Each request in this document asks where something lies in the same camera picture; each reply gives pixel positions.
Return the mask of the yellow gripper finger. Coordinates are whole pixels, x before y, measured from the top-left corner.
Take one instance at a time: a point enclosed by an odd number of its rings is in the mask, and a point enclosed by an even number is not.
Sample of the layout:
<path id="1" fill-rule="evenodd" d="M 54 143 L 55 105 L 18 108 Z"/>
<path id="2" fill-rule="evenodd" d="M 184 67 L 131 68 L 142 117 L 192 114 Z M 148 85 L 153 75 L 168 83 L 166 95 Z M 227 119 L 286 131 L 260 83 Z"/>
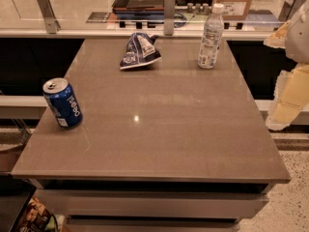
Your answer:
<path id="1" fill-rule="evenodd" d="M 309 65 L 297 64 L 277 77 L 274 100 L 267 112 L 266 125 L 272 131 L 289 126 L 309 103 Z"/>
<path id="2" fill-rule="evenodd" d="M 275 32 L 264 40 L 264 45 L 272 48 L 284 48 L 290 21 L 284 22 Z"/>

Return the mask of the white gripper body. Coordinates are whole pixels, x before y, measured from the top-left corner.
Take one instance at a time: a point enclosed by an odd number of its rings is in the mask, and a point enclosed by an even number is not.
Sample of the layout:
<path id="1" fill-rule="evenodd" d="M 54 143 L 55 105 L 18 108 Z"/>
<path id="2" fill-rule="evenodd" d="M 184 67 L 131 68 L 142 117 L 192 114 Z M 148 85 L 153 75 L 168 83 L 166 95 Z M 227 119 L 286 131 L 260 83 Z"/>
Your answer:
<path id="1" fill-rule="evenodd" d="M 309 0 L 291 18 L 285 47 L 288 58 L 298 63 L 309 63 Z"/>

